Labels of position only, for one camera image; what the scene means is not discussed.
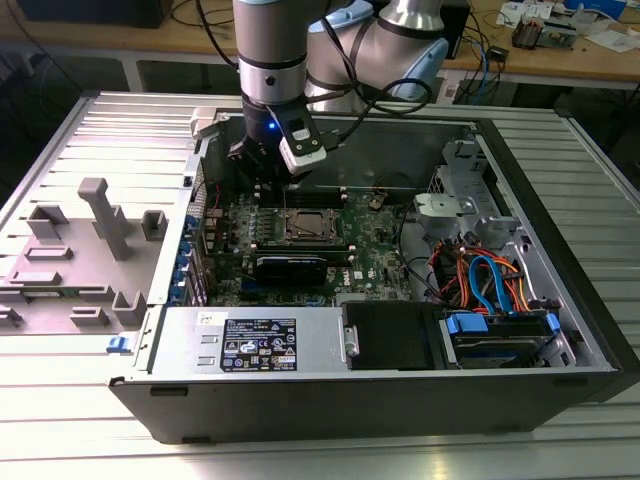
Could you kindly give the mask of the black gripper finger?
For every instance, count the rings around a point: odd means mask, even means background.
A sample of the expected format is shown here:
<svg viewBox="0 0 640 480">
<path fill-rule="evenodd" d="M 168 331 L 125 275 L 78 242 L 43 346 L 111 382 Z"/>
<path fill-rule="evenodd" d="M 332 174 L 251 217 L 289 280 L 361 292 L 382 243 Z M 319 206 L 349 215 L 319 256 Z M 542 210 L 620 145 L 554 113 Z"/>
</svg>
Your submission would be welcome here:
<svg viewBox="0 0 640 480">
<path fill-rule="evenodd" d="M 281 188 L 291 183 L 292 174 L 279 151 L 270 151 L 268 154 L 268 182 Z"/>
<path fill-rule="evenodd" d="M 254 187 L 271 182 L 266 151 L 251 138 L 233 144 L 227 154 L 238 187 Z"/>
</svg>

